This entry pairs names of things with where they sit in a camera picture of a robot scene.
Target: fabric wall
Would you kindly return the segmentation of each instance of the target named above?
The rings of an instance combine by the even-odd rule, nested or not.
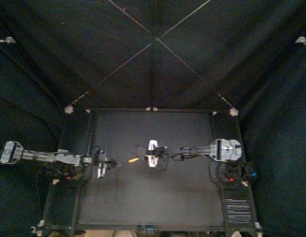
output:
[[[292,45],[262,81],[243,110],[259,220],[269,236],[306,236],[306,45]]]
[[[0,25],[0,39],[8,36]],[[0,150],[6,141],[32,150],[58,150],[62,113],[22,46],[0,44]],[[39,222],[47,183],[36,177],[36,168],[0,167],[0,236],[30,236],[30,226]]]

